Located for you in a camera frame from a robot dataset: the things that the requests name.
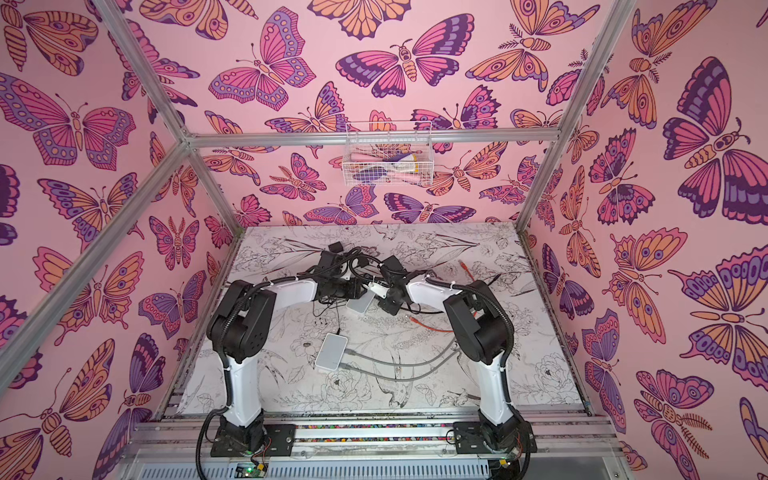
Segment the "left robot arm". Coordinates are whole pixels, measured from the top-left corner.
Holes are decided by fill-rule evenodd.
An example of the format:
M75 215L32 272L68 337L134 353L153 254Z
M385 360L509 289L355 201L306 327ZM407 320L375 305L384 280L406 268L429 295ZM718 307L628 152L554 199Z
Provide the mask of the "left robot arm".
M252 284L230 283L207 326L206 337L218 356L225 403L206 417L219 419L211 454L252 455L267 446L265 413L259 393L257 356L264 349L273 315L285 308L321 300L362 297L362 284L346 277L347 267L363 253L335 243L321 252L317 265L293 276Z

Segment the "black adapter cable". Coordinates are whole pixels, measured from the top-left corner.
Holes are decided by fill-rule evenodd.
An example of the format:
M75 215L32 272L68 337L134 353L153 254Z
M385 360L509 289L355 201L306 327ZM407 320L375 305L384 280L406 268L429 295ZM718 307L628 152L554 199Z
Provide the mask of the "black adapter cable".
M360 249L345 253L342 260L342 277L364 282L382 279L381 263L377 257Z

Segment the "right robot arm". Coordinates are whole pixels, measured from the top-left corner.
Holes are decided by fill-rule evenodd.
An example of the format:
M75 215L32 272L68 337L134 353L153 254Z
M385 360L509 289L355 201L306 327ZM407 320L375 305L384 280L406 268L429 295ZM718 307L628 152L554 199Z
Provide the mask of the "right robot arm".
M386 292L380 306L392 313L403 306L426 306L447 315L462 354L473 363L480 388L479 418L488 448L495 452L537 451L533 428L514 406L507 367L515 343L511 316L476 280L458 284L429 271L408 271L390 256L379 267Z

